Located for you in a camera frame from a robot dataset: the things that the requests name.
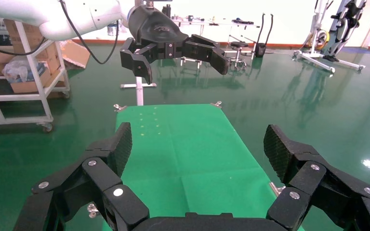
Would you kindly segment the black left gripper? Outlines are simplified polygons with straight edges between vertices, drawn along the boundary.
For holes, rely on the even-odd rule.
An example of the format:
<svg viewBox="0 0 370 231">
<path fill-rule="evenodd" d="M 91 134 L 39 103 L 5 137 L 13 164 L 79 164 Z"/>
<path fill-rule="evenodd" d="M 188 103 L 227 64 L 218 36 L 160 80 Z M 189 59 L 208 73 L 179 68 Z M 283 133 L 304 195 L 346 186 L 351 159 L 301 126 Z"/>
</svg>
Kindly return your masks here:
<svg viewBox="0 0 370 231">
<path fill-rule="evenodd" d="M 155 60 L 187 57 L 208 62 L 218 73 L 226 75 L 230 61 L 220 44 L 208 38 L 180 31 L 168 16 L 145 5 L 134 8 L 128 17 L 128 38 L 120 49 L 121 66 L 151 84 Z"/>
</svg>

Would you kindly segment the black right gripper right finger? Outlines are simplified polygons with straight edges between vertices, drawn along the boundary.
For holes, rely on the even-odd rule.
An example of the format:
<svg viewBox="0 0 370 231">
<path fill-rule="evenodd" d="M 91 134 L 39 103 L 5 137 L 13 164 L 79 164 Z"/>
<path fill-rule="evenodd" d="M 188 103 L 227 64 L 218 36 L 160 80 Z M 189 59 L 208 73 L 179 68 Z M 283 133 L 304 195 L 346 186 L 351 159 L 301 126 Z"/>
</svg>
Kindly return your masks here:
<svg viewBox="0 0 370 231">
<path fill-rule="evenodd" d="M 370 184 L 333 167 L 313 146 L 289 139 L 277 125 L 266 129 L 264 153 L 285 186 L 267 219 L 296 231 L 317 207 L 344 231 L 370 231 Z"/>
</svg>

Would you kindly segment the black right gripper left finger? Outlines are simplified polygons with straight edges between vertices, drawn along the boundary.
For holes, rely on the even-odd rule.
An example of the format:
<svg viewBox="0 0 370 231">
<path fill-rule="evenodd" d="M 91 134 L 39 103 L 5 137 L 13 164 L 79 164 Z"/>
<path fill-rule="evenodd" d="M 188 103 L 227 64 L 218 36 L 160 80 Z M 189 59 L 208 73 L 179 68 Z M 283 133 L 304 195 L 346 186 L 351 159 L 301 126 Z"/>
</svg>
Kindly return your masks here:
<svg viewBox="0 0 370 231">
<path fill-rule="evenodd" d="M 89 203 L 112 230 L 134 230 L 150 213 L 121 179 L 131 150 L 131 125 L 123 122 L 110 138 L 91 143 L 76 162 L 39 180 L 31 188 L 14 230 L 63 231 Z"/>
</svg>

